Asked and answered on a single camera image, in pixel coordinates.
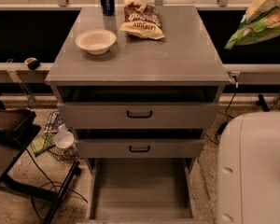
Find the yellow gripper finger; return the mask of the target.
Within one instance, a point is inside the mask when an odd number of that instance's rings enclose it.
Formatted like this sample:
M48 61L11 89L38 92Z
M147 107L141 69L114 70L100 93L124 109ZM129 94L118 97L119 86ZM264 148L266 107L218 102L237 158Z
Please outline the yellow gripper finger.
M253 0L245 12L247 23L254 21L262 13L272 9L277 4L277 0Z

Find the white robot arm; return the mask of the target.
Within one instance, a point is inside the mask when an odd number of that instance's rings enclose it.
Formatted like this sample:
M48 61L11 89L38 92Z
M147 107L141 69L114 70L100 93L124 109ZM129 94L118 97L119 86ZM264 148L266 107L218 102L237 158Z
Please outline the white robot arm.
M280 0L253 0L226 49L239 64L280 63ZM217 224L280 224L280 111L243 114L220 137Z

